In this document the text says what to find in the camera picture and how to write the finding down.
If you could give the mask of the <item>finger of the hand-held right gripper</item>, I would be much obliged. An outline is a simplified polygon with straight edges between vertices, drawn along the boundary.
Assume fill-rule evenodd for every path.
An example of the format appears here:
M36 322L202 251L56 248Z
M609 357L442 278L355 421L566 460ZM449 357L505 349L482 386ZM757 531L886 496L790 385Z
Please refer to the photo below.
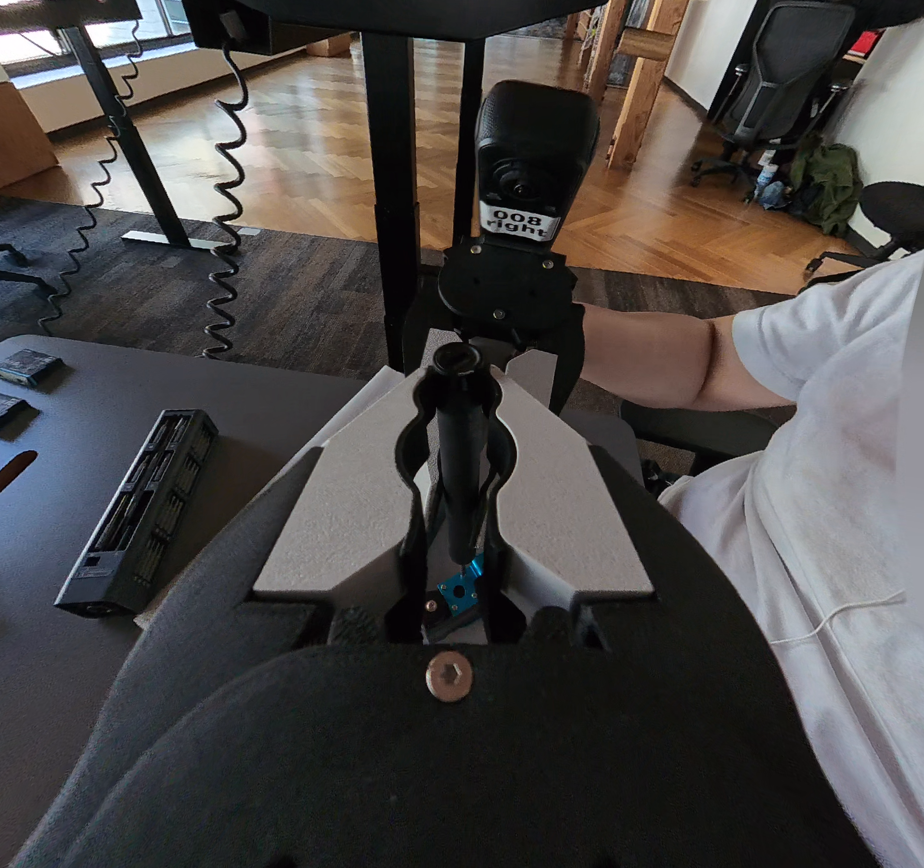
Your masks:
M463 342L455 332L429 330L424 345L423 370L441 377L463 376Z
M550 413L552 408L552 388L555 379L558 356L532 349L523 354L515 354L502 367L498 367L498 386L501 390L498 404L499 413L511 413L525 403L529 394Z

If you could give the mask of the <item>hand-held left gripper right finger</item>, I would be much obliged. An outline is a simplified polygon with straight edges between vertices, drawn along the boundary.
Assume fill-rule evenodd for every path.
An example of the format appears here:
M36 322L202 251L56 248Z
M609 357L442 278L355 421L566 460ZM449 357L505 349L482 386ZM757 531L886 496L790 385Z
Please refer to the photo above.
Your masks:
M502 594L526 616L652 597L587 441L501 370L490 374L488 534L501 553Z

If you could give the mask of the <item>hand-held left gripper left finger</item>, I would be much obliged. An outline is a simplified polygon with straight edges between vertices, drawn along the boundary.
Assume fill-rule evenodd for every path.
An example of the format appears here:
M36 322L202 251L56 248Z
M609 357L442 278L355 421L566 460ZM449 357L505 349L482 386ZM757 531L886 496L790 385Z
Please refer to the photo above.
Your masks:
M260 575L256 597L395 605L399 548L419 491L399 473L399 435L418 415L419 368L382 368L295 455L321 449Z

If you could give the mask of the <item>black electric screwdriver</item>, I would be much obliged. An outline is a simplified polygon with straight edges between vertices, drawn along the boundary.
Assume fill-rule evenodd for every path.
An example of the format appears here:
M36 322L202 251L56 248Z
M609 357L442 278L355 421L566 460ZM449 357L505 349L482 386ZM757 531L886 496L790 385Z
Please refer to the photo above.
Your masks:
M433 354L433 369L449 557L463 567L475 555L488 376L480 351L462 342L438 348Z

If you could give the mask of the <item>blue metal servo bracket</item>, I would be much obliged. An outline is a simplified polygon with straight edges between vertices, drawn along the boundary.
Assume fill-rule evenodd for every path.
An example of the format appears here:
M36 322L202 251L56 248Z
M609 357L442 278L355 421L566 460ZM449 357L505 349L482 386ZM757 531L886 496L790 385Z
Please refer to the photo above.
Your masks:
M479 552L458 574L449 577L438 586L452 619L460 619L468 612L477 610L477 583L482 576L483 558L483 552Z

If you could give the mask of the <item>person's right forearm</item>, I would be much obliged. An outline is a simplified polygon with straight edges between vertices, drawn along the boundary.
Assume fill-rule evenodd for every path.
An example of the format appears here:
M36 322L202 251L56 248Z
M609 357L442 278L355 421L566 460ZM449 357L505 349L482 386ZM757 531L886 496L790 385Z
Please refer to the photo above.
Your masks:
M733 317L584 306L581 377L644 407L733 412L792 406L762 386L733 344Z

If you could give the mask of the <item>dark grey desk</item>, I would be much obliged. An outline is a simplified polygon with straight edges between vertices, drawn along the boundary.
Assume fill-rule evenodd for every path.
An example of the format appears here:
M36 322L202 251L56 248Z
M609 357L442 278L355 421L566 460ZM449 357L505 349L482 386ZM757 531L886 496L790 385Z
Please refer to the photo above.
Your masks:
M158 571L183 569L360 389L358 381L37 337L60 375L2 432L2 465L38 456L2 493L2 865L74 768L140 630L54 608L144 435L165 409L206 412L219 431L204 480Z

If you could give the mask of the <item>black screwdriver bit case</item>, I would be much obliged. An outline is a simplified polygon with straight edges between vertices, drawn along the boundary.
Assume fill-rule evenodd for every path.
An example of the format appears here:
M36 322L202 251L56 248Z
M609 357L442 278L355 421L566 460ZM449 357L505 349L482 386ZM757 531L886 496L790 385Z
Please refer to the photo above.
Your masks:
M201 409L161 412L64 581L56 608L101 619L137 616L148 607L217 438Z

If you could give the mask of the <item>small blue bag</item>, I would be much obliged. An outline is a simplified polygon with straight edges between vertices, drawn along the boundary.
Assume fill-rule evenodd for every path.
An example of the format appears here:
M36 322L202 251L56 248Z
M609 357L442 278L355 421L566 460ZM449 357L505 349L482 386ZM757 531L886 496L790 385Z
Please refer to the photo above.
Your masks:
M777 177L778 165L772 161L763 164L757 175L749 200L764 210L776 210L786 205L786 184Z

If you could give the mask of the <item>green cloth bag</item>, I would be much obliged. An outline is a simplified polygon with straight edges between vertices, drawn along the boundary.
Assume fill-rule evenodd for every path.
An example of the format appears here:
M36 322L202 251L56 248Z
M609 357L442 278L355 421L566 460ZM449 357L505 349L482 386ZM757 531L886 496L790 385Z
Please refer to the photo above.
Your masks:
M797 148L789 182L786 213L827 236L846 233L863 189L854 147L825 143L819 134L806 136Z

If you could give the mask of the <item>black swivel chair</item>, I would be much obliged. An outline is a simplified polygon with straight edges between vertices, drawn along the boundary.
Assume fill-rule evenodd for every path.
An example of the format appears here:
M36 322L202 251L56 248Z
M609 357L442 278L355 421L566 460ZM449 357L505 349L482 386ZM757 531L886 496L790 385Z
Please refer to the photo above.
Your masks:
M15 245L1 243L1 282L29 284L46 299L57 294L56 287L41 276L12 268L13 266L25 268L29 264L29 258Z

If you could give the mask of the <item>low wooden cabinet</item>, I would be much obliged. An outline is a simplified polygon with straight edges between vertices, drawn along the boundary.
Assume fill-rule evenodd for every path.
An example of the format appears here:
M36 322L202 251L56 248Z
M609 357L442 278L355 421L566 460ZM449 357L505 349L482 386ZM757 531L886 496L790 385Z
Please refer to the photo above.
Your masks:
M1 83L1 187L58 165L52 143L10 81Z

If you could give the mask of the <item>thick wooden post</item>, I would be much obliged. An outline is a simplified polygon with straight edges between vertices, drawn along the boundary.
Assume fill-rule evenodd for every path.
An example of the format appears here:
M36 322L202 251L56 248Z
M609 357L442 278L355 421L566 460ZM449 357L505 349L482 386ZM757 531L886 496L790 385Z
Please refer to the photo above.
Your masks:
M608 0L596 13L596 21L588 31L590 58L584 73L583 90L600 104L603 101L616 44L630 0Z
M637 62L606 157L607 167L631 169L641 150L689 0L654 0L644 27L629 26L617 51Z

